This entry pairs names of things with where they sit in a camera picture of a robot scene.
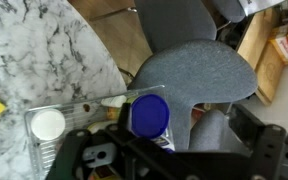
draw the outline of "marble countertop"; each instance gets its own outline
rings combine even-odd
[[[66,0],[0,0],[0,179],[32,179],[23,115],[126,91],[110,54]]]

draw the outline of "gray chair backrest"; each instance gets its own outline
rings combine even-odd
[[[156,85],[166,86],[175,146],[187,149],[192,107],[243,99],[254,93],[257,79],[249,64],[230,47],[195,40],[151,56],[129,89]]]
[[[153,53],[188,40],[215,40],[215,23],[201,0],[135,0],[135,5]]]
[[[245,18],[245,12],[239,0],[211,0],[211,2],[228,21],[238,23]]]

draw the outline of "white paper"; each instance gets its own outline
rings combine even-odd
[[[246,16],[275,6],[285,0],[239,0]]]

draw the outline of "blue lid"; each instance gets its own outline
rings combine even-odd
[[[148,94],[132,103],[132,131],[135,135],[154,139],[167,128],[170,111],[163,98]]]

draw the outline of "white lid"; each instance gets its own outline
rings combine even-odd
[[[65,118],[56,109],[45,109],[36,113],[31,122],[34,135],[41,140],[53,140],[65,129]]]

